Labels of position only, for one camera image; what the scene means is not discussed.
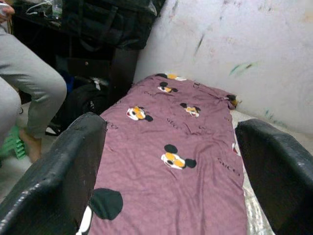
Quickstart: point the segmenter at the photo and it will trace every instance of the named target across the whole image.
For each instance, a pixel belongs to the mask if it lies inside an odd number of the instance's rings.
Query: black bag
[[[74,89],[65,99],[59,112],[48,126],[46,134],[58,136],[80,115],[93,112],[100,115],[108,108],[108,93],[98,90],[94,84],[83,85]]]
[[[107,43],[121,49],[143,49],[164,2],[63,0],[62,27],[91,42],[91,48]]]

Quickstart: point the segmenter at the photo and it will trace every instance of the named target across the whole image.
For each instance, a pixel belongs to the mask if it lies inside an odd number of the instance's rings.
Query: black mouse ear
[[[187,104],[186,104],[186,103],[181,103],[180,105],[181,105],[181,107],[183,107],[184,109],[187,108]]]
[[[167,78],[167,75],[164,73],[158,73],[156,74],[156,76]]]
[[[195,166],[197,165],[197,162],[196,162],[196,160],[186,159],[185,164],[187,167],[195,168]]]
[[[152,118],[150,115],[146,115],[145,119],[146,119],[147,121],[153,121],[153,118]]]
[[[171,145],[171,144],[165,145],[164,149],[165,149],[166,152],[169,152],[169,153],[177,153],[178,152],[177,148],[174,145]]]
[[[160,83],[160,86],[161,86],[161,87],[166,87],[167,85],[168,85],[167,82],[161,82],[161,83]]]

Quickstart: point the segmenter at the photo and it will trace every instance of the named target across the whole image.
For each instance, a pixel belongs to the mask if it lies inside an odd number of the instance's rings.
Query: floor
[[[24,127],[27,123],[27,111],[29,104],[23,105],[23,114],[21,114],[17,120],[17,125]],[[238,122],[251,119],[252,117],[239,113],[237,111],[231,111],[233,117],[233,126],[237,126]],[[276,128],[287,132],[294,136],[312,155],[313,155],[313,137],[305,136],[303,134],[290,132],[289,130],[275,126]],[[43,139],[43,153],[47,152],[52,143],[56,138],[46,136]],[[15,157],[11,156],[5,159],[2,159],[2,167],[0,168],[0,202],[6,197],[10,192],[14,184],[23,176],[27,169],[31,166],[31,162],[28,157],[25,157],[22,160],[18,160]],[[245,172],[245,180],[243,186],[245,197],[246,197],[246,208],[248,215],[248,235],[273,235],[270,225],[259,206],[257,199],[254,195],[253,189],[251,188],[249,179]]]

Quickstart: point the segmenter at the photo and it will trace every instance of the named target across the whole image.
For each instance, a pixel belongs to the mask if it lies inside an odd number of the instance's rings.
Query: leg
[[[21,107],[18,93],[0,77],[0,147],[15,124]]]
[[[0,76],[32,96],[27,130],[21,133],[21,138],[30,145],[30,150],[32,146],[36,149],[29,153],[35,161],[40,155],[40,139],[65,99],[66,84],[52,67],[1,27],[0,42]]]

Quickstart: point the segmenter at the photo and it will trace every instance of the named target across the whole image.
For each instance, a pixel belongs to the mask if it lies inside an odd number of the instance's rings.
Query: bed
[[[257,119],[237,144],[235,106],[172,74],[146,78],[31,166],[0,205],[0,235],[313,234],[312,155]]]

